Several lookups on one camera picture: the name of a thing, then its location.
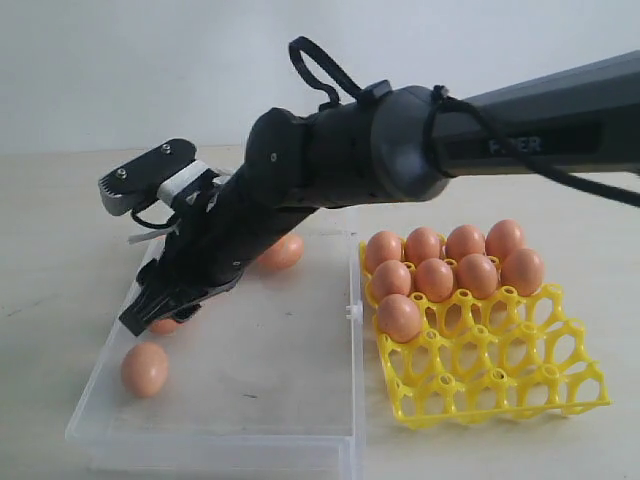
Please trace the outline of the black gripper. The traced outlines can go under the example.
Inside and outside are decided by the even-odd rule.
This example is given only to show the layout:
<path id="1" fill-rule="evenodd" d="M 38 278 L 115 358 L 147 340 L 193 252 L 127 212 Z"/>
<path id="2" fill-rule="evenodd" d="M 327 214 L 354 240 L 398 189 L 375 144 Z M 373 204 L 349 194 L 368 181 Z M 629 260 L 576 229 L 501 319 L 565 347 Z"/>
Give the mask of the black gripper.
<path id="1" fill-rule="evenodd" d="M 203 300 L 236 282 L 254 260 L 317 211 L 264 204 L 258 198 L 264 185 L 252 185 L 238 170 L 195 229 L 166 242 L 157 269 L 118 316 L 130 333 L 141 335 L 164 318 L 188 322 Z"/>

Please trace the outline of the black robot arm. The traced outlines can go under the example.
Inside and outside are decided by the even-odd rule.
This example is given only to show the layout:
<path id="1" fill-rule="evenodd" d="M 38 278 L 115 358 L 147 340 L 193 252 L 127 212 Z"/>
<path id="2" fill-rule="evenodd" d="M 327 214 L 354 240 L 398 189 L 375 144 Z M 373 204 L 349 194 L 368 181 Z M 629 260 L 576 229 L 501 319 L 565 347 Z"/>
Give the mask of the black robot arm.
<path id="1" fill-rule="evenodd" d="M 380 82 L 306 117 L 273 108 L 256 120 L 242 165 L 221 185 L 182 141 L 118 174 L 140 178 L 138 191 L 175 215 L 119 319 L 134 335 L 164 318 L 187 321 L 320 209 L 424 202 L 456 177 L 523 173 L 637 206 L 636 192 L 593 174 L 638 168 L 637 52 L 464 100 L 441 85 Z"/>

